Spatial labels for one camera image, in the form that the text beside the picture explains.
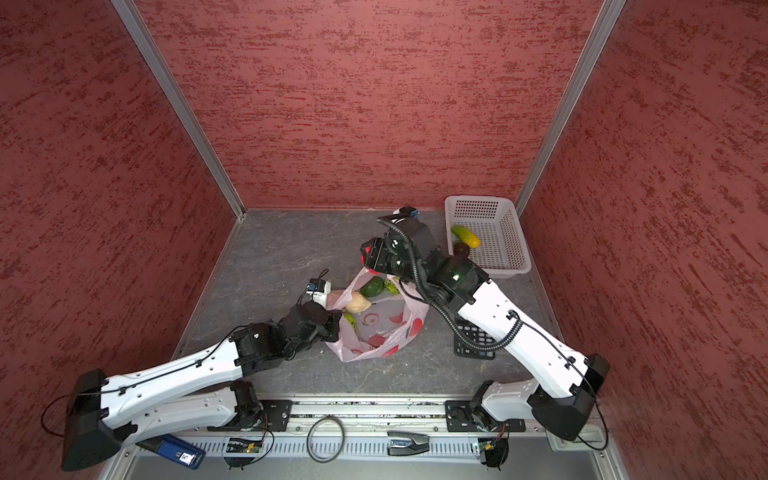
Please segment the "dark brown round fruit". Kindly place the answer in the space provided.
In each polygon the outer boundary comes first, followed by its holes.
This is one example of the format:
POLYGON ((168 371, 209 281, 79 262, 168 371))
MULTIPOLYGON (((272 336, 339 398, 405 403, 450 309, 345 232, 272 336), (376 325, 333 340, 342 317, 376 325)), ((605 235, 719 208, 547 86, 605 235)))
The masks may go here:
POLYGON ((453 255, 462 258, 468 258, 472 248, 464 242, 456 242, 453 245, 453 255))

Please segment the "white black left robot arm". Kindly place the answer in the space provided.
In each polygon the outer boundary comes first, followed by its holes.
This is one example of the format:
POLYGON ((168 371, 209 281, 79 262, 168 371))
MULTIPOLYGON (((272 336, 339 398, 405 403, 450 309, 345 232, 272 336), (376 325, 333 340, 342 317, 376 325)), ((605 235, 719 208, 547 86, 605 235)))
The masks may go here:
POLYGON ((337 340, 343 319, 317 302, 296 303, 279 321, 237 326, 175 361, 124 375, 82 374, 67 402, 62 470, 90 468, 125 447, 195 428, 267 431, 269 416, 246 377, 337 340))

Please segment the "small green kiwi half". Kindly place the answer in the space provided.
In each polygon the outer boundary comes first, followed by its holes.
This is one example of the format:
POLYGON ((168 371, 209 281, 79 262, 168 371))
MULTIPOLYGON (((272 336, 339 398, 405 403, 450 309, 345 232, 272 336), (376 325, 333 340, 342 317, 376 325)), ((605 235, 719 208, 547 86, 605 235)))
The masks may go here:
POLYGON ((350 313, 344 313, 343 317, 348 321, 354 330, 357 330, 357 322, 355 317, 350 313))

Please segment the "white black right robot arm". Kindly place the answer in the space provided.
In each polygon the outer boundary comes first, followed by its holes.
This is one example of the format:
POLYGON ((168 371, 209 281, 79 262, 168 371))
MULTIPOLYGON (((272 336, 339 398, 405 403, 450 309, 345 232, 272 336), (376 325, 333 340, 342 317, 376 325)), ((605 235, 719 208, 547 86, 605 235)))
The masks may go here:
POLYGON ((474 397, 477 421, 531 418, 562 440, 580 439, 591 414, 600 410, 608 361, 558 340, 467 256, 445 253, 416 217, 393 213, 377 221, 386 232, 362 245, 365 268, 410 283, 462 345, 477 352, 504 350, 531 374, 528 382, 484 383, 474 397))

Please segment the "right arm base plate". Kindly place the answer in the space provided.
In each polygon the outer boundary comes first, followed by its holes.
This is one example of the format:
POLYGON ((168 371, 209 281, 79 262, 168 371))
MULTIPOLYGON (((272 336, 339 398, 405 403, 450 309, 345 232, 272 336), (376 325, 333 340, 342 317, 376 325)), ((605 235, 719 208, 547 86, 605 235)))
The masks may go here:
POLYGON ((448 400, 444 402, 449 432, 522 433, 526 431, 523 419, 497 420, 477 402, 448 400))

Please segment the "green spotted custard apple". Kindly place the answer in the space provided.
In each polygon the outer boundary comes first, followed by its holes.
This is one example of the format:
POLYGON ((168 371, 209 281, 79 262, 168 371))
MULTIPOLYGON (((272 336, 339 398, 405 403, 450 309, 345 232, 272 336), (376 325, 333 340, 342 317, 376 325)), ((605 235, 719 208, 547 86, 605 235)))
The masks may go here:
POLYGON ((399 294, 400 294, 400 291, 399 291, 399 289, 397 288, 397 285, 396 285, 396 284, 395 284, 395 283, 394 283, 392 280, 390 280, 390 279, 387 279, 387 280, 384 282, 384 287, 385 287, 385 290, 386 290, 386 291, 387 291, 389 294, 391 294, 391 295, 399 295, 399 294))

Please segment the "yellow green mango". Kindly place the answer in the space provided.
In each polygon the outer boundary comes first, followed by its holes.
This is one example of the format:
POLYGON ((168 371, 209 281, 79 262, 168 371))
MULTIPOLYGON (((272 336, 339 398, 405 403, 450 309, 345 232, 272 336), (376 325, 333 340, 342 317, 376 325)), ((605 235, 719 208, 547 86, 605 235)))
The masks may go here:
POLYGON ((451 233, 461 242, 466 244, 470 249, 476 249, 481 246, 482 241, 473 233, 469 228, 461 225, 454 225, 451 227, 451 233))

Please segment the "pale yellow fruit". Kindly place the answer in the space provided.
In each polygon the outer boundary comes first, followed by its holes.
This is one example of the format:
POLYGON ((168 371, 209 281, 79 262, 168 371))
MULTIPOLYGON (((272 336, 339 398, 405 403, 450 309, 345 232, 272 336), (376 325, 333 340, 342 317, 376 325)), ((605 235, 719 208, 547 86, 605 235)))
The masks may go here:
POLYGON ((351 293, 350 300, 344 309, 353 315, 360 314, 372 307, 372 302, 358 291, 351 293))

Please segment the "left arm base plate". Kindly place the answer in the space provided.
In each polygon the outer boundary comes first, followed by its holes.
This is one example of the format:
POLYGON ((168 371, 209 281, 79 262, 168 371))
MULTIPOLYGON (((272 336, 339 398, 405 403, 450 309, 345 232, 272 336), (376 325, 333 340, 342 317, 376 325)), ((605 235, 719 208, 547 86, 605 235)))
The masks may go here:
POLYGON ((291 417, 293 402, 290 400, 262 400, 258 405, 237 412, 235 417, 223 426, 229 431, 255 432, 269 430, 285 432, 291 417))

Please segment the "pink printed plastic bag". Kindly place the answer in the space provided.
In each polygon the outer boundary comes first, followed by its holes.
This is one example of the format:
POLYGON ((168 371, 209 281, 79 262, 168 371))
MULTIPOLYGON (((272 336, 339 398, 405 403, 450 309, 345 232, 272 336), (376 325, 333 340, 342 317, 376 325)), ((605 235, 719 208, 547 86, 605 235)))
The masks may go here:
POLYGON ((422 301, 414 287, 401 285, 393 275, 375 274, 366 268, 361 269, 345 289, 331 291, 327 308, 341 311, 339 340, 327 342, 327 346, 345 363, 387 357, 402 350, 419 335, 429 312, 429 305, 422 301), (384 290, 375 298, 367 298, 372 307, 352 314, 357 322, 354 330, 343 317, 348 313, 344 307, 351 293, 359 292, 374 276, 392 280, 400 294, 391 295, 384 290))

